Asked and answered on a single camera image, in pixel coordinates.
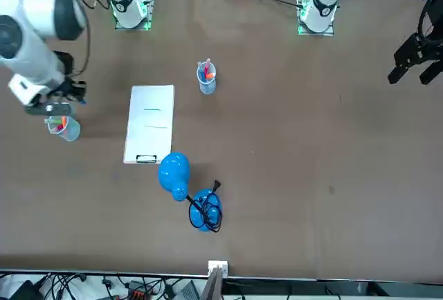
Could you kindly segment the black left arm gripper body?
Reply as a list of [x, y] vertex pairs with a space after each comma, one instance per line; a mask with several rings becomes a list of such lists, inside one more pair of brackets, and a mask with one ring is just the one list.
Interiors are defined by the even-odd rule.
[[442, 35], [423, 35], [421, 39], [421, 60], [442, 60]]

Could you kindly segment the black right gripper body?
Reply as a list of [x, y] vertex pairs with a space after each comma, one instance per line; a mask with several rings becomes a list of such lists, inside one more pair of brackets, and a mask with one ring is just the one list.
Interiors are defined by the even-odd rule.
[[73, 101], [73, 79], [66, 78], [65, 81], [56, 89], [46, 95], [48, 102], [60, 103], [64, 100]]

